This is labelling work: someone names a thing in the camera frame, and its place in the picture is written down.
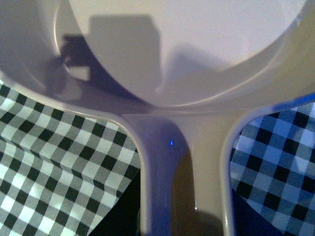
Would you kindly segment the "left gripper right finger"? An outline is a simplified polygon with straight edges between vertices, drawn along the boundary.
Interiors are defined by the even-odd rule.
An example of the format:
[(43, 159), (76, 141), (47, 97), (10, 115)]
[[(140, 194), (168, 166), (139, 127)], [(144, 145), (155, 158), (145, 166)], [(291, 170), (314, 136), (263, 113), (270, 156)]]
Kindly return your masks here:
[(237, 236), (276, 236), (277, 229), (236, 191), (232, 192)]

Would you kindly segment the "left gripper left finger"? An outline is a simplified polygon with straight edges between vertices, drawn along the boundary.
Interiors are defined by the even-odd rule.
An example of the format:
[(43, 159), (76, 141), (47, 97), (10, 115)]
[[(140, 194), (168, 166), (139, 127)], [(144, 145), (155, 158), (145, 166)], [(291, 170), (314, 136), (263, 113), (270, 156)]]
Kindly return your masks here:
[(93, 229), (94, 236), (139, 236), (140, 233), (140, 172), (113, 208)]

